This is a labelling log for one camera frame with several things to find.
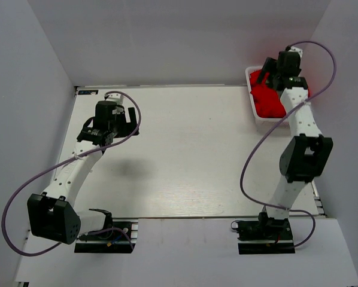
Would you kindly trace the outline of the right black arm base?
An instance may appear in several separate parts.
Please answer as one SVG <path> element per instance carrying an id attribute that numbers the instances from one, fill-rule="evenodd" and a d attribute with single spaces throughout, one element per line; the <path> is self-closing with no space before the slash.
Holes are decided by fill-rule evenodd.
<path id="1" fill-rule="evenodd" d="M 238 235 L 240 255 L 293 254 L 295 247 L 288 219 L 270 218 L 266 212 L 255 220 L 234 220 L 231 230 Z"/>

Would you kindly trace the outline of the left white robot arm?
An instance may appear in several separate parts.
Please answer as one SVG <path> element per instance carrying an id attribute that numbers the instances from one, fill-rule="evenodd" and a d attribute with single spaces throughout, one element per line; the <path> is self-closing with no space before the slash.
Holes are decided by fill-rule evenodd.
<path id="1" fill-rule="evenodd" d="M 32 234 L 67 245 L 91 231 L 102 239 L 109 238 L 114 231 L 110 212 L 94 208 L 77 212 L 75 201 L 92 168 L 113 141 L 138 133 L 135 108 L 124 108 L 119 100 L 99 101 L 94 116 L 86 120 L 78 134 L 69 161 L 41 194 L 29 197 Z"/>

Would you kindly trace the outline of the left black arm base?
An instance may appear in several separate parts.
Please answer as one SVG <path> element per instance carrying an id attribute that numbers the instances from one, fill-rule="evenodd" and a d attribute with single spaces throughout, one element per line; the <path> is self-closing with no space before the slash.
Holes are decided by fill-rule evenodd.
<path id="1" fill-rule="evenodd" d="M 138 236 L 137 219 L 114 219 L 109 228 L 117 228 L 101 234 L 80 236 L 74 247 L 76 254 L 131 254 Z"/>

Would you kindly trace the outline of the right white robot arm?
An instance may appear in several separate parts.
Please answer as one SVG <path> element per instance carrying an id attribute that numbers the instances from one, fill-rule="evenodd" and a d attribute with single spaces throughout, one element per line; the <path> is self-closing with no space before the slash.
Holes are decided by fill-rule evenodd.
<path id="1" fill-rule="evenodd" d="M 308 85 L 299 75 L 301 57 L 300 48 L 287 47 L 279 52 L 277 59 L 266 59 L 257 79 L 277 92 L 289 114 L 287 121 L 292 136 L 280 157 L 280 181 L 257 224 L 259 234 L 267 239 L 285 226 L 299 193 L 322 174 L 333 148 L 333 140 L 323 136 L 307 102 Z"/>

